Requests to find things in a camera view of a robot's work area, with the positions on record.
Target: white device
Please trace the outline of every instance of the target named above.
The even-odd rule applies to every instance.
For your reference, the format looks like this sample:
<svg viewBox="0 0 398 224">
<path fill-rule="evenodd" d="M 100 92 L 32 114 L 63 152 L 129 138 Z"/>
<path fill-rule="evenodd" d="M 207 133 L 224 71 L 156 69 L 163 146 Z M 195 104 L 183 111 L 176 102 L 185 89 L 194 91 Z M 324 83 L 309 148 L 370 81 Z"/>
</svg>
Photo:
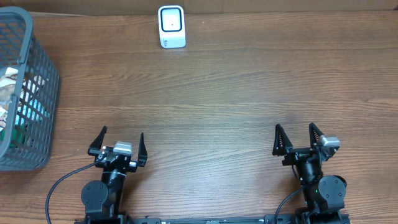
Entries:
<svg viewBox="0 0 398 224">
<path fill-rule="evenodd" d="M 185 47 L 184 10 L 181 6 L 162 6 L 159 17 L 160 44 L 164 48 Z"/>
</svg>

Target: wood grain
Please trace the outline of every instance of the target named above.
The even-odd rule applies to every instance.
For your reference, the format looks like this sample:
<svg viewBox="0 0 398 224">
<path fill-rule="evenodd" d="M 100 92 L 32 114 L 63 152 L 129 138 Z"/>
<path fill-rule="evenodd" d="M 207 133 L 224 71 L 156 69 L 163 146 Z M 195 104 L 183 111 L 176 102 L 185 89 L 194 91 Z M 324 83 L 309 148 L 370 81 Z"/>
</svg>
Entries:
<svg viewBox="0 0 398 224">
<path fill-rule="evenodd" d="M 2 0 L 0 2 L 0 7 L 4 7 L 4 6 L 13 6 L 14 3 L 12 0 Z"/>
<path fill-rule="evenodd" d="M 303 12 L 393 10 L 398 0 L 7 0 L 28 11 L 61 14 L 156 15 L 178 4 L 189 14 L 228 12 Z"/>
<path fill-rule="evenodd" d="M 133 217 L 274 213 L 299 184 L 272 157 L 274 125 L 297 147 L 308 124 L 341 139 L 325 174 L 348 181 L 353 223 L 398 216 L 398 13 L 187 15 L 187 46 L 164 50 L 156 16 L 40 18 L 35 34 L 62 77 L 46 168 L 0 175 L 0 223 L 45 223 L 61 176 L 92 162 L 88 145 L 145 133 L 147 166 L 126 182 Z M 88 169 L 62 182 L 53 223 L 84 216 Z M 282 212 L 303 206 L 296 198 Z"/>
</svg>

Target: gray plastic basket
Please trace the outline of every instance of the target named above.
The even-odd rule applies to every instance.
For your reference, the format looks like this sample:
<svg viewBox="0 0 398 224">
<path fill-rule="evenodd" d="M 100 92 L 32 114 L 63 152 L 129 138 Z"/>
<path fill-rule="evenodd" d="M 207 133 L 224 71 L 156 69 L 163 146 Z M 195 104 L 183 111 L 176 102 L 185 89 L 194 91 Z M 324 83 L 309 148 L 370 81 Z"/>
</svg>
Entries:
<svg viewBox="0 0 398 224">
<path fill-rule="evenodd" d="M 0 135 L 0 170 L 44 167 L 50 157 L 60 78 L 33 35 L 32 17 L 19 7 L 0 8 L 0 71 L 8 67 L 18 69 L 18 74 Z"/>
</svg>

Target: wooden table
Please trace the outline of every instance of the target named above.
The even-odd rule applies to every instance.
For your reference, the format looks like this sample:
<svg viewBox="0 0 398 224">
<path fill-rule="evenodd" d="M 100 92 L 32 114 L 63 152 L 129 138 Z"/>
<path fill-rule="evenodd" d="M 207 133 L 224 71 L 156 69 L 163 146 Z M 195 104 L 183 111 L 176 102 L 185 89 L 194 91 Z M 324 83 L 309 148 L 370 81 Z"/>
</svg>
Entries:
<svg viewBox="0 0 398 224">
<path fill-rule="evenodd" d="M 62 77 L 52 157 L 1 173 L 0 223 L 45 223 L 49 189 L 93 162 L 103 125 L 109 146 L 145 133 L 149 160 L 124 193 L 133 217 L 274 213 L 299 187 L 271 154 L 274 126 L 305 147 L 310 122 L 341 139 L 323 171 L 348 181 L 353 223 L 397 221 L 397 12 L 187 15 L 186 29 L 187 46 L 165 50 L 156 16 L 35 20 Z M 90 168 L 62 182 L 53 223 L 82 218 L 81 189 L 100 177 Z"/>
</svg>

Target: black power cord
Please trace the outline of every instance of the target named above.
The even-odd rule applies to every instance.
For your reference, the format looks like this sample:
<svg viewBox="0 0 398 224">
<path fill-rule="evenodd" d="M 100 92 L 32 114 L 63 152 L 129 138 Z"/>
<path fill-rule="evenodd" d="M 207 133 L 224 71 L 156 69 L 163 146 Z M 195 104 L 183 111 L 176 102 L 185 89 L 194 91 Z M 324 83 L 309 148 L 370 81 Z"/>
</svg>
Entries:
<svg viewBox="0 0 398 224">
<path fill-rule="evenodd" d="M 75 171 L 72 171 L 72 172 L 70 172 L 69 174 L 64 175 L 63 177 L 61 177 L 58 181 L 56 181 L 56 183 L 52 186 L 52 188 L 51 188 L 49 194 L 47 195 L 47 200 L 45 201 L 45 217 L 47 218 L 47 223 L 48 223 L 48 224 L 51 224 L 51 219 L 50 219 L 50 214 L 49 214 L 50 197 L 51 197 L 52 192 L 53 192 L 53 191 L 55 190 L 55 188 L 57 187 L 57 185 L 58 185 L 61 181 L 63 181 L 63 180 L 65 180 L 66 178 L 70 177 L 71 175 L 76 174 L 76 173 L 78 173 L 78 172 L 80 172 L 80 171 L 82 171 L 82 170 L 85 170 L 85 169 L 87 169 L 87 168 L 90 168 L 90 167 L 92 167 L 92 166 L 95 166 L 95 165 L 99 164 L 102 160 L 104 160 L 104 159 L 106 158 L 106 156 L 107 156 L 107 154 L 103 154 L 102 158 L 99 159 L 98 161 L 96 161 L 96 162 L 94 162 L 94 163 L 92 163 L 92 164 L 90 164 L 90 165 L 87 165 L 87 166 L 85 166 L 85 167 L 82 167 L 82 168 L 80 168 L 80 169 L 77 169 L 77 170 L 75 170 Z"/>
<path fill-rule="evenodd" d="M 308 183 L 307 185 L 302 186 L 301 188 L 299 188 L 298 190 L 296 190 L 295 192 L 291 193 L 289 196 L 287 196 L 278 206 L 278 209 L 275 212 L 275 217 L 274 217 L 274 224 L 278 224 L 278 214 L 282 208 L 282 206 L 284 205 L 284 203 L 286 203 L 289 199 L 291 199 L 294 195 L 298 194 L 300 191 L 302 191 L 304 188 L 311 186 L 320 176 L 321 172 L 322 172 L 322 155 L 321 155 L 321 150 L 319 149 L 317 152 L 318 156 L 319 156 L 319 173 L 317 174 L 316 177 L 313 178 L 313 180 L 311 180 L 310 183 Z M 296 177 L 296 179 L 299 179 L 294 171 L 294 167 L 292 165 L 292 169 L 294 172 L 294 176 Z"/>
</svg>

